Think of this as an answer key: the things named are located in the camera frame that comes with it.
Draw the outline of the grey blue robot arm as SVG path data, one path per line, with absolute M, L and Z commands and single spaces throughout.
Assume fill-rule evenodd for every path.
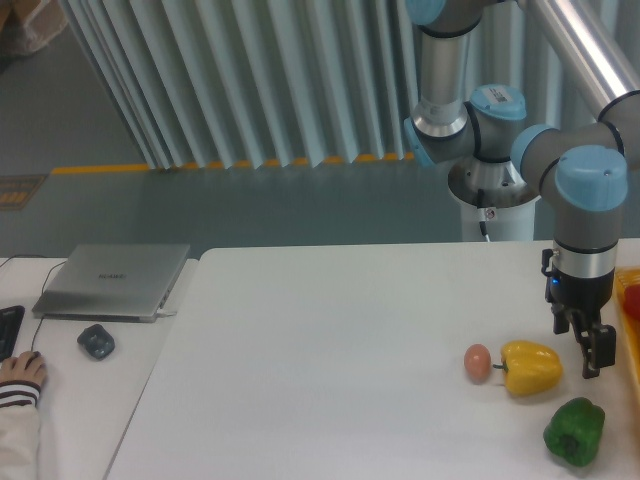
M 410 1 L 422 40 L 420 98 L 405 121 L 419 163 L 454 161 L 453 195 L 479 213 L 547 201 L 553 244 L 542 254 L 557 334 L 572 332 L 584 378 L 616 359 L 616 332 L 601 320 L 614 281 L 627 175 L 639 165 L 639 77 L 584 1 L 523 1 L 594 116 L 574 132 L 526 126 L 523 95 L 493 84 L 463 93 L 471 32 L 485 1 Z

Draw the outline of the person's hand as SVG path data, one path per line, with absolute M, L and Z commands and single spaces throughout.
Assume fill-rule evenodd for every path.
M 44 357 L 41 355 L 27 370 L 24 370 L 18 363 L 18 357 L 9 357 L 2 362 L 1 384 L 27 383 L 41 389 L 47 379 L 47 366 Z

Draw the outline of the white striped sleeve forearm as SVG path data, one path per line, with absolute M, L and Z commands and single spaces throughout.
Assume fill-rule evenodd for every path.
M 1 478 L 37 479 L 40 388 L 26 381 L 1 383 Z

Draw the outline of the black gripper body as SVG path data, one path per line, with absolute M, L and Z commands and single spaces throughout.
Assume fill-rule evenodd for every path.
M 578 252 L 564 247 L 542 251 L 548 303 L 596 314 L 609 301 L 614 280 L 614 248 Z

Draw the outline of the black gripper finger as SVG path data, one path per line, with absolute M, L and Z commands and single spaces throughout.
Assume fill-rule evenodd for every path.
M 600 315 L 576 312 L 572 321 L 574 336 L 583 356 L 582 377 L 596 378 L 602 368 L 616 362 L 616 330 L 611 325 L 602 324 Z
M 571 326 L 571 309 L 562 304 L 552 304 L 551 312 L 553 314 L 553 333 L 567 333 Z

